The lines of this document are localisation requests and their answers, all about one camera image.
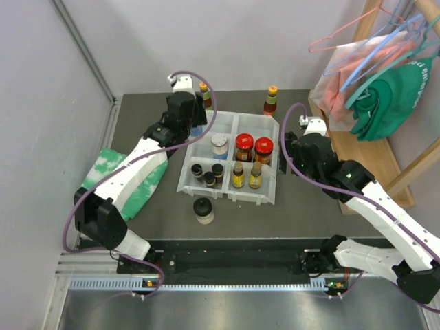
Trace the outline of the silver lid salt jar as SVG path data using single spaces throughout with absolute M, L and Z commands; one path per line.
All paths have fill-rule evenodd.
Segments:
M 200 135 L 203 134 L 203 132 L 204 132 L 204 126 L 203 126 L 203 125 L 198 125 L 198 126 L 196 126 L 196 127 L 193 127 L 193 128 L 190 130 L 190 136 L 189 136 L 189 139 L 192 140 L 192 139 L 194 139 L 194 138 L 196 138 L 196 137 L 199 137 Z
M 211 138 L 213 158 L 226 160 L 228 156 L 228 137 L 222 133 L 215 133 Z

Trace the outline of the red lid sauce jar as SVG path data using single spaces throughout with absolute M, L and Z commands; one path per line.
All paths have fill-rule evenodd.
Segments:
M 254 161 L 262 164 L 270 164 L 274 143 L 268 137 L 260 137 L 254 145 Z
M 252 161 L 254 138 L 249 133 L 240 133 L 235 140 L 235 160 L 240 162 Z

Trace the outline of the yellow label brown bottle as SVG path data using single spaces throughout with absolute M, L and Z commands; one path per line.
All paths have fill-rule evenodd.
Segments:
M 234 163 L 232 170 L 232 185 L 237 189 L 242 188 L 244 185 L 244 170 L 243 164 L 240 161 Z
M 252 170 L 250 172 L 250 181 L 249 185 L 253 189 L 257 189 L 261 186 L 261 173 L 262 173 L 262 164 L 258 161 L 255 161 L 252 166 Z

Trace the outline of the black cap pepper bottle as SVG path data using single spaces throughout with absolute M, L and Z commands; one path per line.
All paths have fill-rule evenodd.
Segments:
M 215 174 L 210 171 L 203 174 L 203 180 L 207 188 L 214 188 L 217 184 Z
M 198 184 L 204 183 L 204 172 L 201 164 L 193 164 L 190 168 L 190 171 Z

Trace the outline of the small black cap spice bottle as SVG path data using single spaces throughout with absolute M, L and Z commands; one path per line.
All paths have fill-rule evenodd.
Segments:
M 213 164 L 212 173 L 214 174 L 216 187 L 220 188 L 223 184 L 224 166 L 220 163 Z

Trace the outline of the black lid shaker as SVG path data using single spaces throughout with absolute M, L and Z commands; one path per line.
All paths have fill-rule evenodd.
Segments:
M 206 197 L 200 197 L 193 203 L 193 210 L 196 219 L 202 225 L 208 225 L 213 222 L 215 213 L 212 202 Z

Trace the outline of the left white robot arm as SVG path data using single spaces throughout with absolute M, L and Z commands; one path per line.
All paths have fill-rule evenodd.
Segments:
M 128 229 L 123 216 L 134 192 L 183 144 L 193 127 L 207 123 L 204 97 L 200 92 L 174 92 L 166 97 L 167 110 L 151 125 L 130 154 L 100 185 L 77 190 L 74 201 L 75 228 L 100 247 L 132 257 L 140 272 L 155 267 L 152 247 Z

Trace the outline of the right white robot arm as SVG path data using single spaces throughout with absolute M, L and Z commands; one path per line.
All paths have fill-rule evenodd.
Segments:
M 321 245 L 319 258 L 329 272 L 356 268 L 385 278 L 419 304 L 439 293 L 439 238 L 419 225 L 388 196 L 361 163 L 340 160 L 331 140 L 319 133 L 283 133 L 280 161 L 366 219 L 390 243 L 378 248 L 334 235 Z

